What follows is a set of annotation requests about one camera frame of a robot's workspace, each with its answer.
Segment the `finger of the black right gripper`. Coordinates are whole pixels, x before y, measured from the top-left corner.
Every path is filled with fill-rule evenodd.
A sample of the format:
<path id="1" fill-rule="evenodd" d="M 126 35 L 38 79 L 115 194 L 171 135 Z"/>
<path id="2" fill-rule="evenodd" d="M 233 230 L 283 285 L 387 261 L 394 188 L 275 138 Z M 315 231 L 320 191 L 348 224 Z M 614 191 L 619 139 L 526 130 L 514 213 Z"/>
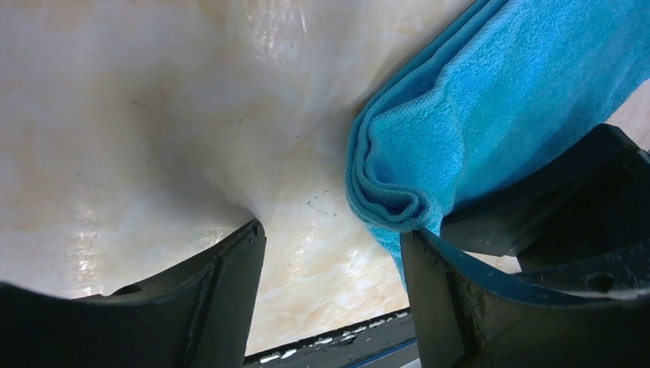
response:
<path id="1" fill-rule="evenodd" d="M 575 295 L 649 293 L 649 154 L 598 125 L 533 174 L 447 215 L 462 251 L 511 256 L 520 277 Z"/>

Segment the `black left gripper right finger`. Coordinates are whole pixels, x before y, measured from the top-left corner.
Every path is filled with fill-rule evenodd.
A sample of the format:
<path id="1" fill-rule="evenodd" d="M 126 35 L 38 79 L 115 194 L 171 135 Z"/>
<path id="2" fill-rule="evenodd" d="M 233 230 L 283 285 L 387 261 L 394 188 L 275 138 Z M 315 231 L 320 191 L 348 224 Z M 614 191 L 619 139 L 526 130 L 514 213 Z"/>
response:
<path id="1" fill-rule="evenodd" d="M 402 235 L 424 367 L 647 367 L 649 243 L 505 273 L 437 235 Z"/>

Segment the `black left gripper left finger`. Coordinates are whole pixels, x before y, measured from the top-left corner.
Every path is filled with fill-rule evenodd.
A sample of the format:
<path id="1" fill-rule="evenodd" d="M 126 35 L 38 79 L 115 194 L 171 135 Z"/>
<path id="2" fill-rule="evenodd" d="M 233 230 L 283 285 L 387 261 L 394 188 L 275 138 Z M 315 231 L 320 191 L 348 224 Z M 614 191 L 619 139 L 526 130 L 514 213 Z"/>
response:
<path id="1" fill-rule="evenodd" d="M 3 367 L 240 367 L 266 236 L 258 220 L 110 295 L 1 285 Z"/>

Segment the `bright blue terry towel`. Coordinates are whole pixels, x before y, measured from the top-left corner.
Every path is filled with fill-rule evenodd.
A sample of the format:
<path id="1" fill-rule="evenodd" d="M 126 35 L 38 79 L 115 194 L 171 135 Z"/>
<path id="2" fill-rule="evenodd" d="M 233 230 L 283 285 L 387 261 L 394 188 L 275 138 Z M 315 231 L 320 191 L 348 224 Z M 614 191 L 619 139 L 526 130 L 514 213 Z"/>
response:
<path id="1" fill-rule="evenodd" d="M 402 269 L 399 236 L 557 158 L 649 77 L 647 1 L 477 1 L 354 120 L 346 197 Z"/>

